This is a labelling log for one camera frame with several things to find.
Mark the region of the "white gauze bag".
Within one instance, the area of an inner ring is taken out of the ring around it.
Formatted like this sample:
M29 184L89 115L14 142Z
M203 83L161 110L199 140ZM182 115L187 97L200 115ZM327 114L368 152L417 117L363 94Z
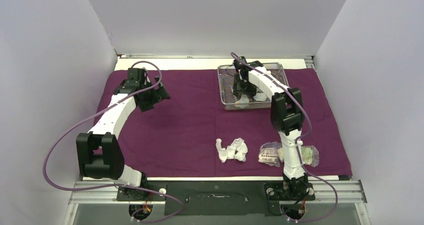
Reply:
M279 147L277 149L278 159L282 163L284 161L284 149L283 147Z

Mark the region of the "white cotton balls bag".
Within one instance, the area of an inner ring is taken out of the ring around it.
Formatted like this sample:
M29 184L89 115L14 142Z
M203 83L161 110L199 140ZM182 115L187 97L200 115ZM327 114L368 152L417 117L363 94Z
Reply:
M238 98L234 103L235 104L245 104L249 103L250 99L253 99L254 102L265 102L268 97L264 93L256 93L254 96L248 96L246 94L242 94L240 98Z

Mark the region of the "white gauze piece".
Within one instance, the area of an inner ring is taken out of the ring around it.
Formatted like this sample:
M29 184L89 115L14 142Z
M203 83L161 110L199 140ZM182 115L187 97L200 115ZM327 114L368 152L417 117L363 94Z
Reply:
M241 137L234 139L227 147L222 147L222 140L217 138L215 140L215 147L221 163L225 163L227 160L237 160L242 163L246 162L246 155L249 150L247 144Z

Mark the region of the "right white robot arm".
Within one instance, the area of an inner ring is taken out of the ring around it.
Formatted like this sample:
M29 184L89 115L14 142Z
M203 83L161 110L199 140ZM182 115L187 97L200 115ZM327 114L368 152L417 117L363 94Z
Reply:
M305 110L298 88L289 88L275 78L259 61L247 62L245 57L232 53L234 90L253 95L261 90L271 102L270 121L278 132L283 150L282 194L287 200L302 200L309 192L309 181L301 156L302 127Z

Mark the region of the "pink packet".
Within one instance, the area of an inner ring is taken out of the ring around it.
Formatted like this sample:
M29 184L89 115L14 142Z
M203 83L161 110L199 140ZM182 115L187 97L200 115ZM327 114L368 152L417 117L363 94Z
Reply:
M260 146L258 154L258 162L279 168L281 162L278 158L277 149L283 147L280 142L267 142Z

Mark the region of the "wire mesh instrument tray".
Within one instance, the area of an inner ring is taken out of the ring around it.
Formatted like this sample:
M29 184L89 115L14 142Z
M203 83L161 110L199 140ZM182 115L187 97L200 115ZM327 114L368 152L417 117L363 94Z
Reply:
M270 62L263 65L279 82L286 86L289 85L285 70L280 63ZM221 65L217 68L220 99L225 110L267 109L271 107L269 98L264 102L253 101L251 98L249 103L235 103L240 96L233 95L234 74L235 67L233 65ZM263 92L257 88L256 93Z

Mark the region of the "purple cloth wrap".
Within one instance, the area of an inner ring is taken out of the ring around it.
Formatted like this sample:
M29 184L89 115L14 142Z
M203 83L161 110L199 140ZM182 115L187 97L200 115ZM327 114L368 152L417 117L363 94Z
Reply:
M288 69L290 87L301 91L312 132L303 142L319 151L317 176L351 176L335 117L317 73L310 68ZM152 177L280 177L281 167L258 162L261 145L277 142L269 109L225 110L215 70L165 70L163 84L170 99L153 109L136 109L118 137L125 163ZM242 138L246 162L221 163L216 139L226 148Z

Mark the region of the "green packet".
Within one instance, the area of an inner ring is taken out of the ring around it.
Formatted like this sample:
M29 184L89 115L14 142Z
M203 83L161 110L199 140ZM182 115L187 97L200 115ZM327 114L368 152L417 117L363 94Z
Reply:
M313 145L301 147L301 158L305 165L317 167L320 163L319 151Z

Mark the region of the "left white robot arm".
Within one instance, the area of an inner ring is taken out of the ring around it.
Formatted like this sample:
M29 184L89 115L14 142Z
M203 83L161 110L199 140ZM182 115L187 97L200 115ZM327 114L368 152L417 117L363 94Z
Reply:
M146 69L128 69L127 78L113 91L107 111L76 138L79 171L84 177L116 182L136 200L151 196L146 174L126 164L119 135L136 109L145 112L170 98L162 78L160 73L151 81Z

